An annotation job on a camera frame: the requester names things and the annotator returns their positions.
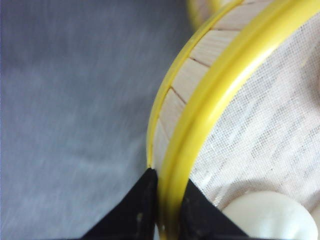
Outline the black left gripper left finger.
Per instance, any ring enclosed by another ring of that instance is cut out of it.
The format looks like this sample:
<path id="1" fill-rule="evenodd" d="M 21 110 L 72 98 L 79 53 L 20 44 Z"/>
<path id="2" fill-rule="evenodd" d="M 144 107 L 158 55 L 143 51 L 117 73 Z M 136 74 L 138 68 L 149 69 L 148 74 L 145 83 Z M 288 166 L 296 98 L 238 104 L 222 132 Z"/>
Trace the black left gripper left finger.
<path id="1" fill-rule="evenodd" d="M 157 206 L 157 172 L 148 168 L 126 196 L 82 240 L 152 240 Z"/>

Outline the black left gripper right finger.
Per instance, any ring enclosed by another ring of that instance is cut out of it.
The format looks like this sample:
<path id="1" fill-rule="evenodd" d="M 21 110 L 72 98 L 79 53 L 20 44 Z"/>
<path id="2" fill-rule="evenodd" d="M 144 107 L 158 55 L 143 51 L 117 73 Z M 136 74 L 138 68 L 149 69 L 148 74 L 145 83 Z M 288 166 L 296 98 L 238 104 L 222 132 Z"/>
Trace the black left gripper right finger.
<path id="1" fill-rule="evenodd" d="M 180 240 L 250 240 L 243 230 L 188 181 L 179 215 Z"/>

